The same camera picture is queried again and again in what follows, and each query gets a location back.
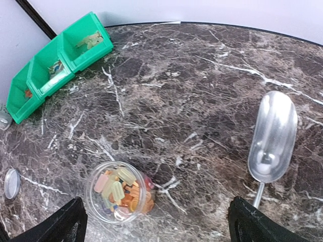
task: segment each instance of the round lid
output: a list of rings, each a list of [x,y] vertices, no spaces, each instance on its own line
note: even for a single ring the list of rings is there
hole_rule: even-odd
[[[13,199],[18,195],[20,188],[20,176],[16,169],[8,170],[5,177],[5,196]]]

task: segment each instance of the green storage tray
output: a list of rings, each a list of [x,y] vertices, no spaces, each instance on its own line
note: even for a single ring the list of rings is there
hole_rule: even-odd
[[[34,94],[40,99],[52,96],[61,87],[75,77],[68,64],[58,49],[57,36],[38,52],[30,62],[30,72],[27,77],[27,84]],[[64,68],[55,76],[51,77],[49,68],[56,62],[61,61]]]
[[[87,44],[77,46],[85,37],[99,32],[103,42],[87,49]],[[33,59],[13,78],[7,100],[7,109],[16,123],[21,123],[41,106],[45,97],[53,95],[66,83],[106,54],[113,45],[110,37],[94,13],[64,30],[47,44]],[[56,75],[49,73],[58,61],[64,68]],[[30,89],[33,96],[28,98],[25,91]]]
[[[77,47],[85,37],[100,32],[103,42],[87,49],[86,44]],[[110,37],[94,13],[89,13],[61,33],[60,51],[72,72],[82,71],[113,49]]]
[[[30,89],[30,87],[27,85],[29,67],[30,63],[28,63],[12,79],[7,100],[7,110],[14,121],[18,124],[20,124],[22,120],[30,116],[39,106],[41,106],[45,102],[44,99],[39,99],[35,94],[33,94],[31,98],[25,96],[25,91]]]

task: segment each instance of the candy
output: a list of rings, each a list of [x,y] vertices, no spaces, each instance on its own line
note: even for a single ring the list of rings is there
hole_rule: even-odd
[[[130,206],[129,206],[129,208],[130,208],[130,211],[131,212],[134,212],[135,210],[136,210],[136,208],[137,208],[137,205],[138,205],[138,198],[134,198],[132,201],[131,201],[131,203],[130,203]]]
[[[153,206],[154,206],[154,202],[153,202],[153,200],[149,200],[149,201],[145,204],[145,206],[144,206],[144,208],[143,208],[142,213],[148,213],[148,212],[150,212],[150,211],[152,210]]]
[[[131,186],[135,181],[136,177],[128,169],[122,167],[116,170],[116,175],[120,177],[127,185]]]
[[[128,187],[126,186],[125,187],[125,190],[129,191],[130,192],[130,195],[134,198],[138,198],[139,197],[139,188],[138,187]]]
[[[106,208],[113,208],[113,206],[114,205],[116,205],[115,203],[112,203],[112,202],[110,202],[108,199],[106,199],[106,198],[102,198],[103,199],[103,201],[104,201],[104,205],[105,205],[105,207]]]
[[[94,186],[94,191],[101,193],[103,202],[102,213],[106,215],[114,214],[118,221],[124,221],[136,211],[139,204],[139,195],[145,195],[145,204],[141,211],[146,214],[154,207],[155,191],[150,178],[141,173],[146,189],[143,189],[142,180],[125,167],[106,170],[100,174]]]
[[[102,197],[109,199],[109,195],[112,192],[112,185],[113,183],[116,182],[116,175],[110,175],[109,176],[109,180],[107,181],[107,183],[105,184],[103,191],[102,191]]]
[[[124,199],[121,200],[120,206],[121,207],[129,207],[132,199],[133,199],[133,197],[130,194],[125,193],[125,197],[124,197]]]
[[[104,175],[111,175],[112,173],[113,173],[112,170],[106,170],[105,173],[104,173]]]
[[[123,191],[123,188],[120,182],[116,181],[115,183],[113,183],[112,195],[115,201],[120,201],[125,197],[125,192]]]
[[[101,174],[98,180],[96,181],[96,184],[94,186],[94,191],[97,193],[101,193],[108,180],[109,180],[108,176]]]

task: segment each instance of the metal scoop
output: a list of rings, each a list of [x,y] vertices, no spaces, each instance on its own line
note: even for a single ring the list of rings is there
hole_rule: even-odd
[[[253,206],[258,208],[266,183],[281,178],[290,163],[297,131],[297,113],[292,100],[271,91],[261,100],[248,157],[248,169],[260,182]]]

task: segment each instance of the marble table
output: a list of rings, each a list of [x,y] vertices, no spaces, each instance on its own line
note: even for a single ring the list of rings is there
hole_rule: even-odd
[[[129,162],[162,186],[129,225],[89,218],[87,241],[230,241],[229,203],[252,201],[247,156],[262,96],[288,94],[299,115],[288,172],[260,210],[323,238],[323,49],[288,37],[204,24],[107,28],[114,51],[80,73],[21,125],[0,134],[0,221],[11,237],[74,196],[98,164]],[[7,170],[19,196],[6,200]]]

